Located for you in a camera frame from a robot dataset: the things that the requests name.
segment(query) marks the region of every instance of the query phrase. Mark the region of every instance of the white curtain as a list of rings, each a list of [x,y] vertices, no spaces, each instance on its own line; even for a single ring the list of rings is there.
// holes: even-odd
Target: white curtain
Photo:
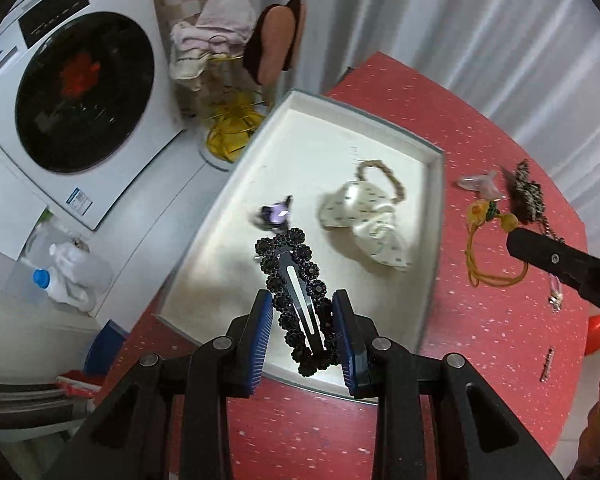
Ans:
[[[258,12],[287,0],[252,1]],[[600,257],[600,12],[592,1],[304,1],[301,57],[285,86],[324,92],[376,50],[419,70],[528,151]],[[559,232],[560,219],[551,221]]]

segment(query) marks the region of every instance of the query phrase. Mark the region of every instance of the red speckled tabletop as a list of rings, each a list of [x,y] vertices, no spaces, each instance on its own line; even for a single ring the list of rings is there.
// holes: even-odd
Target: red speckled tabletop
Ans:
[[[446,152],[446,211],[436,291],[420,353],[440,358],[457,351],[512,408],[546,452],[554,448],[575,393],[587,332],[588,304],[565,290],[561,312],[548,305],[548,277],[529,269],[507,289],[469,285],[464,264],[465,213],[475,200],[453,182],[466,174],[513,170],[529,158],[507,134],[465,102],[415,70],[375,54],[330,96],[381,116]],[[530,175],[542,185],[552,227],[569,245],[586,251],[584,226],[544,171],[531,159]],[[501,177],[496,181],[504,190]],[[507,204],[500,205],[501,210]],[[522,264],[506,251],[497,226],[481,228],[474,241],[482,270],[516,275]],[[192,350],[191,343],[158,322],[147,309],[111,369],[102,396],[144,353],[163,357]],[[555,349],[549,378],[545,357]],[[230,445],[234,476],[248,479],[319,480],[370,477],[375,407],[320,396],[263,379],[252,399],[231,400]],[[177,471],[177,452],[171,470]]]

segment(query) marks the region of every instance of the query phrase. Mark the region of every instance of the white bow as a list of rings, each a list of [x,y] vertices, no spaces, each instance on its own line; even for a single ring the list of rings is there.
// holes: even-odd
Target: white bow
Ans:
[[[380,264],[411,265],[406,244],[395,228],[395,205],[378,186],[347,182],[327,198],[318,217],[323,227],[350,227],[356,245]]]

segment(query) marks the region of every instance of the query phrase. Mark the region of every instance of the slipper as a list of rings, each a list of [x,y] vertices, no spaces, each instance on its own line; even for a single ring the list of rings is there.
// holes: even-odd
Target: slipper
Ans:
[[[286,53],[285,65],[282,67],[284,72],[296,65],[300,43],[302,42],[302,34],[304,33],[304,23],[306,21],[306,7],[301,0],[289,0],[285,7],[289,7],[296,17],[296,33],[294,34],[294,43],[291,50]]]
[[[242,65],[257,84],[276,82],[292,52],[297,30],[291,8],[270,5],[262,11],[242,56]]]

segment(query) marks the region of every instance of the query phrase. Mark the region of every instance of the white washing machine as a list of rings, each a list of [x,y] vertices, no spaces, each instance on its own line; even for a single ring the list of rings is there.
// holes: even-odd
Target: white washing machine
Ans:
[[[88,228],[182,128],[153,0],[18,0],[0,25],[0,147]]]

